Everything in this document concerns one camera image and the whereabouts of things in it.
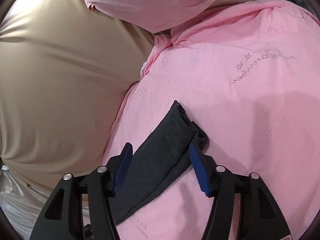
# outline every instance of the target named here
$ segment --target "pink sheet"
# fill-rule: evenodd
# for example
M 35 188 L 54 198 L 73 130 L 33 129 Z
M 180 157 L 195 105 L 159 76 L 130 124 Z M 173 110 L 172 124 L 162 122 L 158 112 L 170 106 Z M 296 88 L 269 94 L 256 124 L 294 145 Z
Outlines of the pink sheet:
M 103 163 L 127 141 L 135 151 L 177 100 L 209 136 L 206 154 L 233 173 L 259 173 L 299 239 L 320 209 L 318 20 L 290 2 L 261 0 L 205 11 L 171 34 L 155 38 Z M 212 201 L 190 167 L 119 235 L 201 239 Z

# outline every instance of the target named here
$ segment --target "dark gray cloth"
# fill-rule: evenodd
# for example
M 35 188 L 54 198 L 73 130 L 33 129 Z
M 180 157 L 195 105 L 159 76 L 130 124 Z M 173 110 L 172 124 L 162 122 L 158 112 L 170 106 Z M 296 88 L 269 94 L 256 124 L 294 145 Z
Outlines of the dark gray cloth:
M 116 224 L 158 197 L 189 166 L 191 142 L 203 149 L 208 137 L 174 101 L 170 111 L 133 155 L 121 192 L 110 198 Z

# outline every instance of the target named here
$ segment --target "silver screw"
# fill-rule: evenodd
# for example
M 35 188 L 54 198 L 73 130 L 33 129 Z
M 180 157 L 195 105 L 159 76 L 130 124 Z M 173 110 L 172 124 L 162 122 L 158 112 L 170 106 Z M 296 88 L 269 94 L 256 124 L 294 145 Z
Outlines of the silver screw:
M 223 167 L 223 166 L 217 166 L 217 167 L 216 167 L 216 171 L 218 171 L 218 172 L 225 172 L 225 171 L 226 171 L 226 168 Z
M 104 173 L 104 172 L 107 171 L 107 168 L 106 168 L 106 166 L 100 166 L 100 167 L 97 169 L 97 171 L 98 171 L 99 173 Z
M 251 178 L 253 178 L 253 179 L 259 179 L 260 176 L 259 176 L 258 173 L 253 172 L 253 173 L 251 173 Z
M 72 178 L 72 174 L 71 173 L 67 173 L 67 174 L 64 174 L 63 175 L 63 179 L 64 180 L 69 180 L 69 179 L 71 179 Z

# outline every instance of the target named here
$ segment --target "beige satin cushion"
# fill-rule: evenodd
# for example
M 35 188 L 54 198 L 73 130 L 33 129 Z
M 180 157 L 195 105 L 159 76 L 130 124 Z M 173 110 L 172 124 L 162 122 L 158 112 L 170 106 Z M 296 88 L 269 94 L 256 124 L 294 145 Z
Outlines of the beige satin cushion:
M 101 164 L 111 125 L 153 46 L 83 0 L 17 0 L 0 27 L 0 153 L 50 192 Z

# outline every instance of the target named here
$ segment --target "red and white label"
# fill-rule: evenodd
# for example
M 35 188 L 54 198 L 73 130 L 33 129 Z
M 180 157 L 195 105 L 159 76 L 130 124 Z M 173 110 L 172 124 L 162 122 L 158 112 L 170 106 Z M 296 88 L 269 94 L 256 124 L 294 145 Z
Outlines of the red and white label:
M 280 240 L 292 240 L 292 236 L 291 235 L 288 235 L 284 238 L 281 238 Z

